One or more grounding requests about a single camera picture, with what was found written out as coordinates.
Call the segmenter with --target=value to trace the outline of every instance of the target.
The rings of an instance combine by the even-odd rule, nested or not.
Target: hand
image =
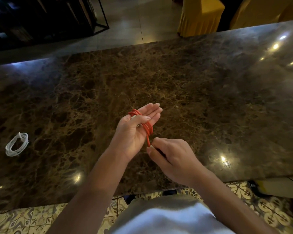
[[[127,162],[139,152],[146,140],[147,133],[142,126],[137,127],[137,125],[149,121],[153,126],[159,120],[163,109],[160,108],[159,103],[149,103],[139,108],[138,111],[142,115],[137,115],[131,120],[131,116],[128,114],[119,121],[109,145],[109,149],[120,153]]]
[[[198,177],[208,172],[194,155],[188,143],[182,139],[155,138],[154,148],[160,149],[164,158],[156,149],[147,147],[150,158],[161,168],[163,173],[174,182],[188,187],[194,187]]]

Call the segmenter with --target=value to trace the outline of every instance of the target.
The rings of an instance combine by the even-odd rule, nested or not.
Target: red cable
[[[133,109],[131,112],[128,113],[129,115],[131,115],[132,117],[134,115],[141,115],[141,113],[137,110],[137,109]],[[153,134],[153,127],[152,125],[150,124],[150,122],[146,122],[144,124],[141,124],[143,126],[143,128],[145,129],[146,131],[146,140],[147,140],[147,145],[150,147],[151,144],[150,144],[150,140],[149,140],[149,135],[152,135]]]

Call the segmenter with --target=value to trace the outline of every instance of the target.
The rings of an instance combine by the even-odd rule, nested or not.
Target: tiled floor
[[[281,197],[259,198],[253,194],[248,182],[228,183],[227,186],[266,223],[276,228],[280,233],[293,234],[293,214],[289,209],[289,199]],[[178,194],[191,195],[203,201],[193,189],[182,189],[177,192]],[[162,192],[137,195],[137,198],[149,200],[159,197],[161,194]],[[65,206],[66,204],[56,204],[16,209],[0,214],[0,234],[43,234]],[[118,215],[127,207],[123,197],[112,200],[98,234],[106,233]]]
[[[178,38],[182,4],[172,0],[101,0],[110,29],[98,35],[0,52],[0,64]],[[98,23],[105,24],[92,0]]]

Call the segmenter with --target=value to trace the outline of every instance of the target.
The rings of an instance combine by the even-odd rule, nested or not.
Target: coiled white cable
[[[20,146],[17,150],[12,150],[13,145],[20,138],[23,141],[22,146]],[[6,155],[9,157],[18,156],[21,152],[24,151],[26,146],[28,145],[28,134],[27,133],[18,133],[14,138],[6,145]]]

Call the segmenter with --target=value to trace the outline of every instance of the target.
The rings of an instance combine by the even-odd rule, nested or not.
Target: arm
[[[97,233],[113,194],[128,162],[139,152],[146,139],[140,123],[154,125],[160,118],[160,104],[147,104],[139,109],[142,115],[131,120],[123,117],[114,137],[101,155],[78,193],[60,213],[47,234]]]
[[[167,159],[152,147],[147,148],[150,158],[162,171],[173,181],[194,188],[216,219],[232,231],[237,234],[277,233],[198,161],[187,142],[155,138],[152,146],[166,155]]]

